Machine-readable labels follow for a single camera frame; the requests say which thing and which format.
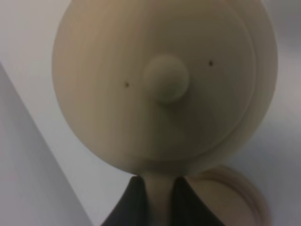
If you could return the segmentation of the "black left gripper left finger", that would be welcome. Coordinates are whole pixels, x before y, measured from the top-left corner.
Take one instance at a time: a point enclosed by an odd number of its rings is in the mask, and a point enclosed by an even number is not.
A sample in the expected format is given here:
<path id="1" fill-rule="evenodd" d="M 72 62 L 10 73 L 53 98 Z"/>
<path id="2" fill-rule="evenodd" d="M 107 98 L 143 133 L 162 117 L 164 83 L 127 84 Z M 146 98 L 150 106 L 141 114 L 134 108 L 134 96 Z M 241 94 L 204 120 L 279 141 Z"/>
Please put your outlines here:
<path id="1" fill-rule="evenodd" d="M 131 177 L 129 183 L 103 226 L 149 226 L 150 203 L 142 177 Z"/>

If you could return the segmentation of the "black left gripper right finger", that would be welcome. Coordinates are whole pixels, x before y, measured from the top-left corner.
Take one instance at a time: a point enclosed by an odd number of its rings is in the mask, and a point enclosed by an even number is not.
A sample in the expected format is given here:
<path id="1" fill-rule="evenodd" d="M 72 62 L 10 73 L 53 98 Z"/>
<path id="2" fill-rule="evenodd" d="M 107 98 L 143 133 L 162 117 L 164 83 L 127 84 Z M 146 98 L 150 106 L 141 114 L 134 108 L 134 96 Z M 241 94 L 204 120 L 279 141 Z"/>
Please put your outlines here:
<path id="1" fill-rule="evenodd" d="M 183 177 L 174 182 L 170 204 L 171 226 L 224 226 Z"/>

